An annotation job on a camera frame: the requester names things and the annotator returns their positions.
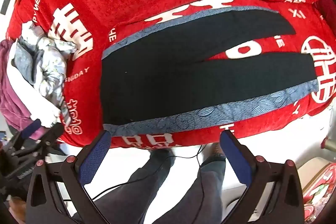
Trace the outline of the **purple cloth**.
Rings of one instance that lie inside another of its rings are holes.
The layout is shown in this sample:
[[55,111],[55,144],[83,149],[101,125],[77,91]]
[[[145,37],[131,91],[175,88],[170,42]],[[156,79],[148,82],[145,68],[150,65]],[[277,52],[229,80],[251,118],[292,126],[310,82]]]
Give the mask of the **purple cloth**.
[[18,131],[22,131],[33,122],[31,113],[13,90],[7,77],[7,63],[9,51],[13,42],[1,41],[1,113],[7,124]]

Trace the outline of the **red patterned box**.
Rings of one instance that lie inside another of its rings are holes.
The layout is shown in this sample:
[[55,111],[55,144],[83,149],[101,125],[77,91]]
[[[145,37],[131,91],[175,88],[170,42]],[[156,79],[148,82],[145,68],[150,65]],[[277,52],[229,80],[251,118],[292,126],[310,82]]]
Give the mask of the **red patterned box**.
[[303,192],[304,223],[335,223],[335,163],[327,165]]

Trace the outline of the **black pants with blue trim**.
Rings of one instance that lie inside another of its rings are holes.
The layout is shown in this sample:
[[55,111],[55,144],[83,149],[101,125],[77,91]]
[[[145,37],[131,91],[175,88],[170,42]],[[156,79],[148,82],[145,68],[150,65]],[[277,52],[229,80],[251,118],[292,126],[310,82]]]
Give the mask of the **black pants with blue trim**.
[[263,53],[293,35],[277,11],[204,10],[145,28],[102,54],[100,99],[115,136],[205,129],[254,118],[318,90],[311,55]]

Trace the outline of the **red wedding bedspread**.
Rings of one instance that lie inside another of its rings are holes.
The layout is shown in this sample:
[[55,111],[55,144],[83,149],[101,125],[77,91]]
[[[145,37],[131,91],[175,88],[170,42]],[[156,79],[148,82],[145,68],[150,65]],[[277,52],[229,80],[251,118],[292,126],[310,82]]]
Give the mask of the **red wedding bedspread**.
[[[244,138],[280,130],[304,115],[314,116],[335,98],[335,4],[333,0],[15,0],[5,40],[9,51],[7,77],[31,119],[41,128],[39,139],[56,123],[62,123],[63,143],[84,147],[104,128],[100,85],[102,54],[128,36],[145,28],[204,10],[257,6],[279,12],[294,28],[293,35],[258,39],[263,53],[298,52],[311,55],[318,90],[269,113],[205,129],[159,134],[115,136],[113,148],[140,149],[182,147],[216,142],[223,130]],[[61,108],[32,87],[12,64],[22,24],[32,21],[48,38],[74,42],[77,51],[67,60]]]

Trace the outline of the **grey floral crumpled garment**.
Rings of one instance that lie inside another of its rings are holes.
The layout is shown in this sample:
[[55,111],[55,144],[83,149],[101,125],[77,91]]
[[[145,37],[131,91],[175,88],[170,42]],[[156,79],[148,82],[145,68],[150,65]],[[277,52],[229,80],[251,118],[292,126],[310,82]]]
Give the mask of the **grey floral crumpled garment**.
[[61,108],[67,60],[76,51],[74,42],[50,39],[29,21],[22,24],[12,64],[42,97]]

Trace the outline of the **person's legs in dark trousers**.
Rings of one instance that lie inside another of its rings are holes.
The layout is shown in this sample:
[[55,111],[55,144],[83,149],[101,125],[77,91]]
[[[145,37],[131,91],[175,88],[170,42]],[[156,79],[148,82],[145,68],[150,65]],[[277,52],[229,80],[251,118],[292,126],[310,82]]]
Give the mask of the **person's legs in dark trousers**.
[[226,157],[219,143],[202,150],[198,170],[174,166],[174,150],[150,151],[126,185],[94,204],[109,223],[221,223]]

